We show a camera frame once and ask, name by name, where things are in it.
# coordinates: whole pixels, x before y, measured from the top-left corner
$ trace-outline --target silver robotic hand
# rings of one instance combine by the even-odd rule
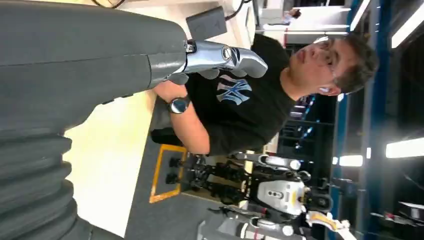
[[[237,77],[253,78],[263,77],[268,70],[264,60],[248,49],[196,40],[187,41],[185,49],[185,65],[167,78],[178,85],[187,82],[189,73],[199,73],[211,80],[218,77],[220,70],[231,71]]]

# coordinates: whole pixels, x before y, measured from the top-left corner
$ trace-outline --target black t-shirt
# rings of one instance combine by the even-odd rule
[[[194,109],[206,128],[210,155],[227,155],[266,145],[283,127],[295,104],[280,83],[289,57],[280,43],[256,34],[251,48],[268,65],[262,78],[221,71],[214,80],[198,73],[186,84]]]

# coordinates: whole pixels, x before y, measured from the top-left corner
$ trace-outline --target wristwatch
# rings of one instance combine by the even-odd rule
[[[169,103],[169,111],[173,114],[182,114],[189,108],[190,102],[189,95],[177,97]]]

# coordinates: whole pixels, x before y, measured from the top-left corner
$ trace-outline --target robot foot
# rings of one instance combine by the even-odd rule
[[[166,184],[178,184],[180,183],[180,178],[175,173],[168,173],[165,179]]]
[[[180,168],[182,166],[183,166],[183,162],[181,161],[181,158],[172,157],[169,160],[169,167],[170,168]]]

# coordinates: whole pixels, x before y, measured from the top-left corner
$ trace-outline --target table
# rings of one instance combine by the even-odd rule
[[[45,1],[93,5],[91,0]],[[99,2],[105,6],[108,4],[106,0]],[[185,4],[134,7],[133,4],[136,3],[125,3],[122,9],[176,22],[184,29],[188,38],[190,32],[186,17],[220,4],[204,0],[193,3],[189,0]],[[249,37],[242,35],[246,31],[241,30],[243,27],[235,27],[240,16],[227,23],[227,33],[209,40],[249,48]],[[254,34],[254,22],[251,31]],[[72,164],[72,173],[67,179],[74,184],[78,214],[90,223],[121,237],[124,237],[128,223],[155,99],[156,95],[151,90],[132,97],[117,98],[114,102],[97,106],[85,123],[65,133],[66,137],[73,140],[72,149],[63,159]]]

